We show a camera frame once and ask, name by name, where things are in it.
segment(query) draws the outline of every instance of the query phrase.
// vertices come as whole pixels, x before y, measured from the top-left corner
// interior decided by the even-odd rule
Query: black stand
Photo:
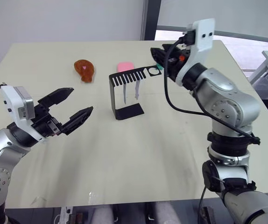
[[[157,69],[157,74],[151,73],[150,72],[151,68]],[[142,68],[128,70],[128,71],[118,72],[115,74],[111,74],[109,76],[111,107],[115,115],[115,118],[117,120],[124,120],[127,118],[131,118],[134,116],[144,114],[144,111],[142,107],[140,106],[140,104],[133,104],[133,105],[126,106],[120,109],[116,109],[115,108],[115,96],[114,96],[115,86],[124,85],[126,83],[131,83],[131,82],[135,82],[136,80],[142,80],[144,78],[147,78],[143,72],[144,69],[147,69],[150,76],[157,76],[161,74],[157,66],[154,65],[154,66],[148,66],[148,67],[142,67]]]

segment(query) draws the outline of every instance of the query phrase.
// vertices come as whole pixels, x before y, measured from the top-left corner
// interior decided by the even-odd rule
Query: green object
[[[158,67],[159,70],[163,70],[163,67],[159,65],[158,63],[156,64],[156,66]]]

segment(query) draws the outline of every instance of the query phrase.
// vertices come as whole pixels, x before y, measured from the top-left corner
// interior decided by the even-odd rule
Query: pink sponge
[[[117,65],[117,72],[128,71],[134,69],[132,62],[120,62]]]

